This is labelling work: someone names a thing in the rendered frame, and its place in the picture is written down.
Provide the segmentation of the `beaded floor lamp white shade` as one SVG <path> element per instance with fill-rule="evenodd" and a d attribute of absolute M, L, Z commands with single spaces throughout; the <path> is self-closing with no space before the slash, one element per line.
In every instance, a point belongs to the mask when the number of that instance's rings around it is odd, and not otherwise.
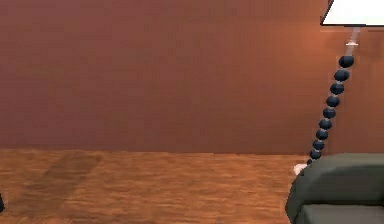
<path fill-rule="evenodd" d="M 340 95 L 344 92 L 344 82 L 350 76 L 350 68 L 354 64 L 354 49 L 362 27 L 384 27 L 384 0 L 328 0 L 326 11 L 321 16 L 321 26 L 351 27 L 352 32 L 345 44 L 346 52 L 338 60 L 339 68 L 334 73 L 334 82 L 329 88 L 326 98 L 327 107 L 323 110 L 323 118 L 319 121 L 316 140 L 312 143 L 309 159 L 305 164 L 296 164 L 293 171 L 298 175 L 313 161 L 318 160 L 325 147 L 325 140 L 332 128 L 331 119 L 336 116 L 336 107 L 340 104 Z"/>

